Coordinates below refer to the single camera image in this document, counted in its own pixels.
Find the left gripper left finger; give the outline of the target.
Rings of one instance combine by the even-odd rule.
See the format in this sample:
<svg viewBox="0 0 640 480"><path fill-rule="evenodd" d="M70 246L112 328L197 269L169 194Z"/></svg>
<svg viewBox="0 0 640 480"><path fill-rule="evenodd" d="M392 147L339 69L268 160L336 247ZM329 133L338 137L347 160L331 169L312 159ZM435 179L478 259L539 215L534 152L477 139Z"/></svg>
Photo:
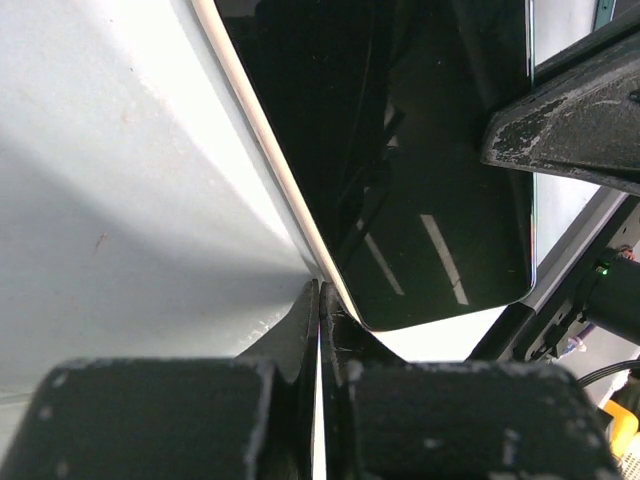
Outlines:
<svg viewBox="0 0 640 480"><path fill-rule="evenodd" d="M317 281L233 358L74 359L42 380L5 479L308 479Z"/></svg>

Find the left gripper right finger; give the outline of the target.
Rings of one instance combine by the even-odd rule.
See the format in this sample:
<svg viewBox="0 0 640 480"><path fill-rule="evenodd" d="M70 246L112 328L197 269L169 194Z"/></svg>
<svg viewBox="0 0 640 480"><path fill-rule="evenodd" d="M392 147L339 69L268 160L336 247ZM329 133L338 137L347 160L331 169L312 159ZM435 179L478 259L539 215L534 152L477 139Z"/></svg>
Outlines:
<svg viewBox="0 0 640 480"><path fill-rule="evenodd" d="M330 479L617 479L595 408L539 363L411 363L319 292Z"/></svg>

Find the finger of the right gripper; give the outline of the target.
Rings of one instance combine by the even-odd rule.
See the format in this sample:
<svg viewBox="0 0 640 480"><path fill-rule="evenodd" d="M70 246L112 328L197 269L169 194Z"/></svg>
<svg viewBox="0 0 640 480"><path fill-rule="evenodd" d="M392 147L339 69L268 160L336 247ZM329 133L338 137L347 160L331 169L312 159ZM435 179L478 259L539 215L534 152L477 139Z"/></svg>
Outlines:
<svg viewBox="0 0 640 480"><path fill-rule="evenodd" d="M481 160L638 194L638 35L497 112Z"/></svg>

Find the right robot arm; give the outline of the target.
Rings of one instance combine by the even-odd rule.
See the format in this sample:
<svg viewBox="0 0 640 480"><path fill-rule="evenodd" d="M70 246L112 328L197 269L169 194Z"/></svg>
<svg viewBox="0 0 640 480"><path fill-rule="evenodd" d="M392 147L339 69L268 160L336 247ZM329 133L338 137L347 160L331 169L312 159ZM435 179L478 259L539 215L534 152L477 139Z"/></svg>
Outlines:
<svg viewBox="0 0 640 480"><path fill-rule="evenodd" d="M554 57L542 85L497 113L482 159L597 185L543 261L536 287L506 308L475 360L557 358L580 322L639 338L639 31L594 33Z"/></svg>

